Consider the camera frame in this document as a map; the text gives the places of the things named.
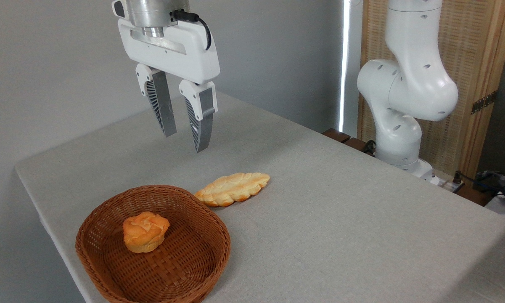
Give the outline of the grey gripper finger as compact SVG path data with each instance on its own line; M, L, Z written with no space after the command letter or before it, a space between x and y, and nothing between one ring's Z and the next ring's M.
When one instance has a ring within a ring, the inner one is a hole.
M192 81L182 80L179 89L186 101L196 153L200 153L209 145L213 115L218 111L214 83L210 81L197 85Z
M172 136L177 132L177 127L166 73L145 64L137 64L135 71L141 93L150 102L164 136Z

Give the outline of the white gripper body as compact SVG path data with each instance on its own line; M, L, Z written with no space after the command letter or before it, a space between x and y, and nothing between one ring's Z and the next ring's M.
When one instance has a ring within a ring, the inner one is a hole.
M206 29L201 23L177 22L164 27L163 37L147 37L139 27L119 19L118 29L127 55L137 63L205 84L220 73L214 41L207 50Z

